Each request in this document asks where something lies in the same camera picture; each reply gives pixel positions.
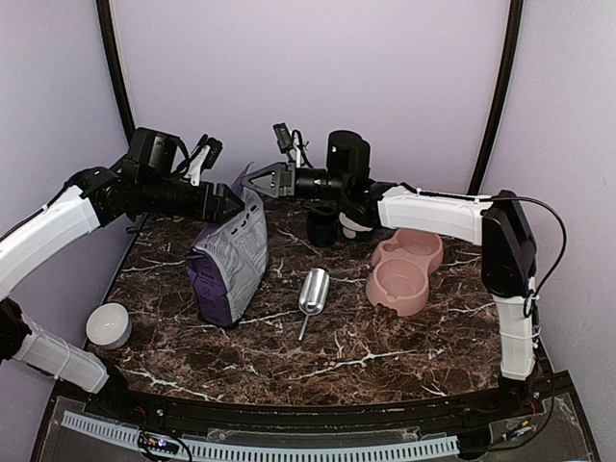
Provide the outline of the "purple pet food bag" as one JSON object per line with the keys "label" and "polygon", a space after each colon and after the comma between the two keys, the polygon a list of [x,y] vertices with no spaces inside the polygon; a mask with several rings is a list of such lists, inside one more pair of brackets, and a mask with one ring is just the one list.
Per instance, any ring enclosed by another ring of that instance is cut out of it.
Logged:
{"label": "purple pet food bag", "polygon": [[200,315],[220,327],[244,315],[269,262],[263,200],[240,179],[232,192],[244,201],[244,210],[222,225],[204,226],[186,256]]}

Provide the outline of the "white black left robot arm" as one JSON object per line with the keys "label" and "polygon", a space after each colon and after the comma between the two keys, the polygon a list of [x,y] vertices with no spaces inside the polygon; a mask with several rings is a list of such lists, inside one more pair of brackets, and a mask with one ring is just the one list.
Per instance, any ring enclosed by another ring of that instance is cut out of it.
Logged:
{"label": "white black left robot arm", "polygon": [[27,317],[12,300],[13,290],[69,244],[117,218],[146,213],[223,224],[244,210],[237,192],[204,182],[222,150],[203,136],[194,150],[171,134],[137,129],[128,152],[112,167],[72,175],[46,204],[1,238],[1,358],[23,362],[97,396],[116,420],[136,411],[135,397],[118,382],[122,375]]}

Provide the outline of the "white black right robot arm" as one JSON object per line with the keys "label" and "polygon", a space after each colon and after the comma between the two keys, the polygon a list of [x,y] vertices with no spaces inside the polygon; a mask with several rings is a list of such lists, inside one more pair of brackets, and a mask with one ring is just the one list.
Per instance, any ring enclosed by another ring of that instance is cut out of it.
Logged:
{"label": "white black right robot arm", "polygon": [[500,329],[501,388],[492,394],[491,408],[502,418],[514,416],[528,401],[522,382],[534,369],[540,332],[535,306],[542,286],[535,280],[537,244],[522,208],[525,199],[506,190],[462,195],[377,182],[370,177],[369,143],[348,130],[329,134],[326,166],[314,168],[301,136],[283,124],[274,131],[287,161],[248,173],[244,187],[269,197],[333,199],[349,239],[394,230],[372,254],[366,282],[371,304],[401,317],[420,312],[429,276],[443,260],[442,239],[480,247],[481,280],[496,304]]}

